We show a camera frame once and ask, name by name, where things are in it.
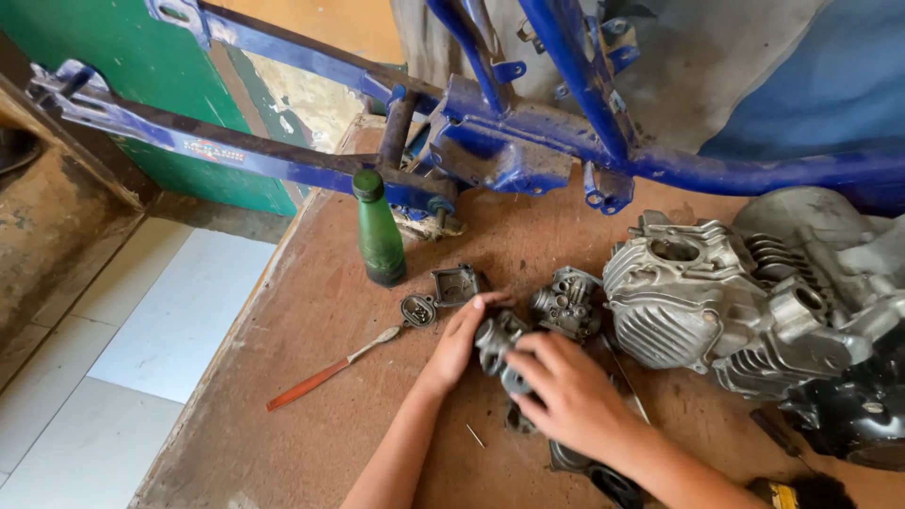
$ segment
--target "metal pin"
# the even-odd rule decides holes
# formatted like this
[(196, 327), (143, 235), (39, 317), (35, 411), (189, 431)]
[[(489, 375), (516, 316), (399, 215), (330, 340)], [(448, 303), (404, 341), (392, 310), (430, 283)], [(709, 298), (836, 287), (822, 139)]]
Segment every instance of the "metal pin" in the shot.
[(469, 426), (469, 425), (467, 425), (467, 424), (465, 425), (465, 427), (467, 427), (468, 430), (471, 431), (472, 437), (474, 437), (474, 439), (478, 441), (478, 444), (481, 446), (481, 448), (482, 448), (482, 449), (486, 449), (487, 447), (484, 446), (484, 443), (481, 442), (481, 439), (478, 438), (478, 436), (474, 433), (474, 430), (472, 429), (472, 427)]

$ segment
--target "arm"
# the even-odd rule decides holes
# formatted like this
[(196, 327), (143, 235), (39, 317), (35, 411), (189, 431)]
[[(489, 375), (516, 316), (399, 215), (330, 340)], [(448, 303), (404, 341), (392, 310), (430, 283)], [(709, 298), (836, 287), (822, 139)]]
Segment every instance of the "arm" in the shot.
[(506, 361), (546, 405), (511, 395), (541, 432), (631, 477), (670, 508), (766, 509), (633, 414), (606, 373), (572, 341), (528, 334)]
[(431, 445), (443, 399), (465, 372), (474, 332), (487, 304), (504, 304), (507, 293), (482, 293), (446, 325), (427, 365), (399, 408), (377, 451), (352, 486), (341, 509), (405, 509), (412, 506), (418, 476)]

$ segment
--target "blue motorcycle frame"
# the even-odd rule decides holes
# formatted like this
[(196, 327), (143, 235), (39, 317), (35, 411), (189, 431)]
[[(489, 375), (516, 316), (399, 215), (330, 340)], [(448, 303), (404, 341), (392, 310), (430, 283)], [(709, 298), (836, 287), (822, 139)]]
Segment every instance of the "blue motorcycle frame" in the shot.
[[(606, 25), (585, 16), (577, 0), (519, 2), (584, 116), (515, 95), (510, 83), (527, 65), (494, 61), (482, 0), (426, 0), (477, 78), (453, 75), (445, 90), (216, 5), (145, 0), (151, 17), (190, 30), (206, 50), (212, 40), (220, 41), (383, 101), (387, 124), (376, 154), (324, 154), (127, 101), (97, 71), (75, 60), (56, 72), (33, 64), (35, 77), (27, 92), (41, 107), (62, 107), (66, 120), (269, 177), (351, 193), (352, 176), (373, 168), (384, 177), (387, 200), (416, 219), (454, 213), (459, 193), (470, 187), (543, 195), (567, 184), (575, 161), (582, 165), (586, 203), (606, 215), (632, 201), (633, 177), (731, 196), (829, 187), (864, 211), (905, 212), (902, 194), (889, 192), (905, 189), (902, 148), (744, 162), (646, 142), (635, 132), (613, 80), (637, 58), (637, 48), (608, 46)], [(410, 139), (416, 111), (427, 122)], [(404, 160), (406, 153), (410, 160)]]

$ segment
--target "screwdriver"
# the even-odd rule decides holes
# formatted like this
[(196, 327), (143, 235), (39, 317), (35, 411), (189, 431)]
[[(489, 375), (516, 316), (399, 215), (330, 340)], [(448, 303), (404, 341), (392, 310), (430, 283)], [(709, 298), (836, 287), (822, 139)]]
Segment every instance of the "screwdriver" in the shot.
[(773, 423), (768, 417), (767, 414), (764, 413), (764, 410), (761, 408), (756, 408), (751, 410), (751, 413), (748, 414), (751, 417), (751, 420), (757, 424), (757, 427), (764, 430), (764, 433), (770, 437), (770, 440), (773, 440), (773, 443), (778, 445), (787, 456), (797, 457), (801, 460), (802, 463), (807, 466), (807, 469), (811, 472), (815, 473), (813, 468), (807, 464), (805, 458), (802, 456), (801, 447), (796, 446), (792, 443), (792, 440), (786, 435), (786, 432), (783, 431), (779, 426)]
[(314, 389), (318, 385), (324, 383), (328, 378), (339, 373), (352, 362), (355, 362), (355, 359), (360, 357), (366, 351), (371, 350), (372, 348), (374, 348), (375, 346), (377, 346), (380, 343), (386, 343), (387, 341), (392, 340), (394, 337), (396, 337), (399, 334), (399, 332), (401, 330), (402, 330), (402, 327), (396, 325), (396, 326), (390, 327), (389, 329), (381, 332), (380, 335), (377, 336), (377, 339), (371, 341), (370, 343), (368, 343), (367, 345), (362, 347), (361, 350), (353, 353), (352, 355), (349, 355), (349, 356), (343, 358), (342, 360), (340, 360), (336, 364), (330, 366), (329, 368), (325, 368), (324, 370), (321, 370), (321, 371), (311, 375), (310, 377), (307, 377), (306, 379), (297, 383), (291, 389), (280, 394), (280, 396), (277, 396), (276, 398), (268, 401), (267, 405), (266, 405), (267, 411), (273, 412), (275, 409), (282, 407), (283, 405), (286, 405), (287, 403), (290, 403), (294, 399), (300, 398), (300, 397), (304, 396), (305, 394), (308, 394), (309, 392), (311, 392), (312, 389)]

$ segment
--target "green wall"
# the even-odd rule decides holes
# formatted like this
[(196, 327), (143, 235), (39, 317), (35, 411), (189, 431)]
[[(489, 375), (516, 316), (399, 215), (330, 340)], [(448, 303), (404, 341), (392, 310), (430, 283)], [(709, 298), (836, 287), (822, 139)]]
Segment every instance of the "green wall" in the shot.
[[(142, 0), (0, 0), (0, 29), (29, 58), (50, 69), (76, 58), (100, 70), (110, 87), (126, 99), (249, 132), (192, 34), (151, 19)], [(276, 178), (172, 154), (133, 139), (113, 138), (163, 189), (295, 214)]]

